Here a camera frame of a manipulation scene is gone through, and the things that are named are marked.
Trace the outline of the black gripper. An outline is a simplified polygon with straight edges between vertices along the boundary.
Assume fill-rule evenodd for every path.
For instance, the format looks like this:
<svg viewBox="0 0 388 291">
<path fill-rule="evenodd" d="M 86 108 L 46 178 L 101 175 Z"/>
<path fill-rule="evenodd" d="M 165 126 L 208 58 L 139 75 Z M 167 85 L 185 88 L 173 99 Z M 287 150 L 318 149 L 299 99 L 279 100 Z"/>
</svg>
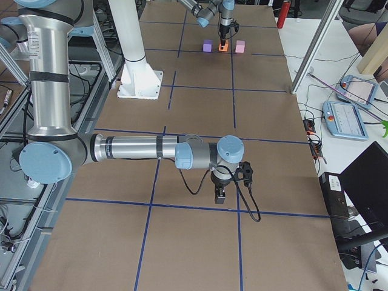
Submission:
<svg viewBox="0 0 388 291">
<path fill-rule="evenodd" d="M 219 37 L 221 38 L 221 47 L 225 47 L 226 45 L 226 37 L 229 33 L 229 26 L 228 25 L 220 25 L 219 26 Z"/>
<path fill-rule="evenodd" d="M 210 179 L 215 186 L 215 204 L 224 204 L 226 194 L 224 188 L 230 184 L 229 179 L 220 179 L 211 173 Z"/>
</svg>

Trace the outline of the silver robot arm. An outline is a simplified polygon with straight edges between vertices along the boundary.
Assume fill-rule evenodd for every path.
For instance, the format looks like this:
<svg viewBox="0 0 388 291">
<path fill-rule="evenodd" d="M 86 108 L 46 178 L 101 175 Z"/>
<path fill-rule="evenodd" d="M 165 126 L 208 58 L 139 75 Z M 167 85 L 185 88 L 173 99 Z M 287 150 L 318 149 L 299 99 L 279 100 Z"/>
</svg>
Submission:
<svg viewBox="0 0 388 291">
<path fill-rule="evenodd" d="M 233 136 L 217 143 L 199 136 L 79 136 L 70 114 L 68 35 L 80 21 L 93 20 L 93 1 L 14 1 L 18 18 L 27 29 L 29 81 L 33 98 L 33 127 L 28 143 L 19 154 L 22 171 L 41 184 L 62 181 L 80 166 L 105 159 L 169 159 L 175 162 L 184 184 L 192 195 L 201 189 L 211 172 L 215 203 L 223 204 L 224 188 L 233 182 L 243 198 L 238 181 L 252 193 L 249 163 L 242 162 L 243 142 Z M 234 1 L 213 1 L 203 9 L 196 1 L 179 1 L 197 18 L 201 27 L 221 14 L 219 32 L 225 37 L 231 25 Z M 163 72 L 147 62 L 135 1 L 109 1 L 121 45 L 124 68 L 119 98 L 156 100 Z M 199 189 L 189 189 L 181 169 L 206 169 Z"/>
<path fill-rule="evenodd" d="M 196 18 L 197 23 L 202 27 L 206 27 L 212 18 L 219 13 L 218 32 L 220 38 L 219 51 L 227 51 L 227 40 L 231 37 L 227 37 L 230 29 L 233 27 L 235 33 L 239 30 L 239 24 L 233 19 L 233 10 L 235 8 L 235 2 L 224 1 L 209 1 L 207 7 L 203 7 L 197 1 L 194 0 L 179 0 L 190 13 Z"/>
</svg>

